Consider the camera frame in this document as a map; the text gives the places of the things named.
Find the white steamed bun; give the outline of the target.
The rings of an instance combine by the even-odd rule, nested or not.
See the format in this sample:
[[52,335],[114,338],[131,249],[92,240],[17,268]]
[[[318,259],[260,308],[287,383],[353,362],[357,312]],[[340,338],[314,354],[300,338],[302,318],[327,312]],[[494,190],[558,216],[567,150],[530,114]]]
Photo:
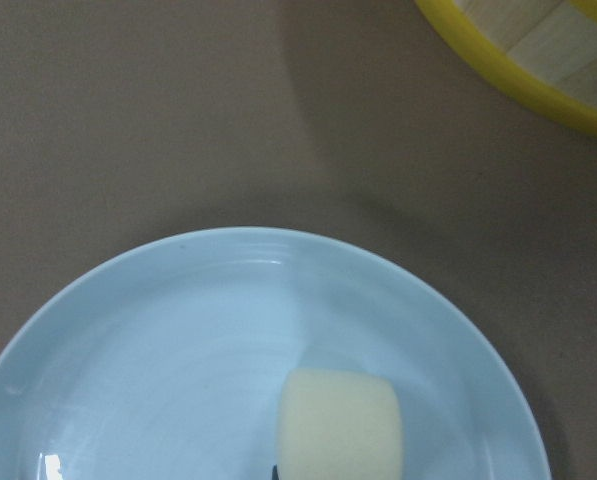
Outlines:
[[400,479],[401,411],[387,380],[301,368],[282,388],[276,437],[280,479]]

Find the yellow bamboo steamer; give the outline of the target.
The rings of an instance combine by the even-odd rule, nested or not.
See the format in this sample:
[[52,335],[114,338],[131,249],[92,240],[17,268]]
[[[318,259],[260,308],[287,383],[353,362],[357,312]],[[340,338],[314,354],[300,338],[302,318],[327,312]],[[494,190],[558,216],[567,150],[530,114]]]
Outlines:
[[597,1],[420,1],[447,45],[530,110],[597,137]]

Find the light blue plate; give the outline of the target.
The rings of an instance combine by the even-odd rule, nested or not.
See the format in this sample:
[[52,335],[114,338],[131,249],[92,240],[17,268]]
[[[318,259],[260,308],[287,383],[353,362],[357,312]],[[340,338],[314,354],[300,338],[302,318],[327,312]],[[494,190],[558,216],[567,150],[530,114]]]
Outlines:
[[399,266],[314,234],[224,228],[119,255],[0,356],[0,479],[268,479],[296,367],[388,379],[408,479],[548,479],[496,350]]

